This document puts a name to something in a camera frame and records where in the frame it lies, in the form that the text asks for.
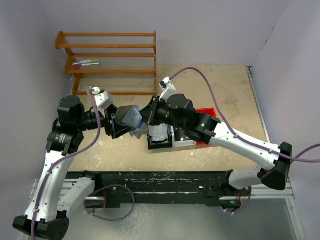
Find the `grey card holder wallet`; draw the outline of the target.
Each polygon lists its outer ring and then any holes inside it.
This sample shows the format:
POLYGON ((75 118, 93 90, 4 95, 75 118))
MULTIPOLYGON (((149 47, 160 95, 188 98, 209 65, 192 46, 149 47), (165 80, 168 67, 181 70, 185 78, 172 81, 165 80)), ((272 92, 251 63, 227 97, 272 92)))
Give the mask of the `grey card holder wallet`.
POLYGON ((147 133, 147 124, 143 120, 141 110, 137 105, 127 105, 119 107, 115 114, 117 120, 133 128, 129 134, 138 140, 147 133))

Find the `black plastic bin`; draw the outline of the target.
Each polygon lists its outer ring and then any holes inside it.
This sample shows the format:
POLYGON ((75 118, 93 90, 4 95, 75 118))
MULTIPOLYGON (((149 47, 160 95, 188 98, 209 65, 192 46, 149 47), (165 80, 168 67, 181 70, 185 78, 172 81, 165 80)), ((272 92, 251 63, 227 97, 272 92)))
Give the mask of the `black plastic bin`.
POLYGON ((167 124, 148 127, 147 144, 149 150, 168 149, 173 147, 171 128, 167 124))

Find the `white plastic bin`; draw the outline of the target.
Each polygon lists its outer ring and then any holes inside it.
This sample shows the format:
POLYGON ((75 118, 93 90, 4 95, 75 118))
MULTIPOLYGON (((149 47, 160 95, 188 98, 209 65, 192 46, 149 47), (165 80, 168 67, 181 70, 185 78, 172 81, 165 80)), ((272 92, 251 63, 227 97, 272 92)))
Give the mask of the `white plastic bin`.
POLYGON ((190 147, 197 145, 196 141, 193 141, 189 137, 187 137, 185 132, 179 128, 171 126, 171 135, 173 148, 190 147))

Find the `red plastic bin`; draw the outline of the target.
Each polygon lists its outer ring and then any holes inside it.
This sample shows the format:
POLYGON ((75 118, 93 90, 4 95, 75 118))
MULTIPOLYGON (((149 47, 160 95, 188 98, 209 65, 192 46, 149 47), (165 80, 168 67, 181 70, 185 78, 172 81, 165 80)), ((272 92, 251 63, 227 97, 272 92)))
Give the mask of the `red plastic bin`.
POLYGON ((220 120, 217 118, 214 108, 199 108, 196 110, 196 121, 192 128, 194 132, 194 140, 201 144, 210 144, 210 140, 214 137, 215 129, 220 120))

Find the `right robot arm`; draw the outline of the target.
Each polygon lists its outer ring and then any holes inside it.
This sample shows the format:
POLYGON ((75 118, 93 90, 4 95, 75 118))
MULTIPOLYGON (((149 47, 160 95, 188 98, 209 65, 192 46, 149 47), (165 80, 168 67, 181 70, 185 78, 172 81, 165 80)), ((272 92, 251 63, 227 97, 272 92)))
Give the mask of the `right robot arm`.
POLYGON ((153 97, 140 113, 150 126, 175 127, 193 141, 221 147, 253 161, 254 167, 227 172, 227 184, 234 189, 260 184, 278 191, 286 188, 291 144, 272 144, 234 130, 219 118, 196 111, 193 102, 184 94, 174 94, 167 100, 153 97))

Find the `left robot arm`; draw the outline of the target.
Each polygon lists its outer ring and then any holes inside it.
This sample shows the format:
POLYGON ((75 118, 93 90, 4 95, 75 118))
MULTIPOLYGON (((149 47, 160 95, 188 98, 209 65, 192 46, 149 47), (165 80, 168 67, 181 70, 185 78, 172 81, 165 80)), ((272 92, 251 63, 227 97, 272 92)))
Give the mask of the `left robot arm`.
POLYGON ((75 156, 89 150, 98 141, 96 135, 92 143, 79 149, 84 140, 84 131, 105 129, 112 138, 121 137, 135 131, 141 116, 132 117, 130 111, 121 112, 113 105, 112 97, 104 91, 89 95, 92 110, 85 111, 80 98, 69 95, 60 100, 58 118, 47 137, 45 162, 33 198, 24 215, 17 216, 13 227, 29 235, 33 240, 62 240, 68 230, 70 217, 85 198, 102 191, 102 175, 85 171, 75 185, 64 196, 61 190, 75 156))

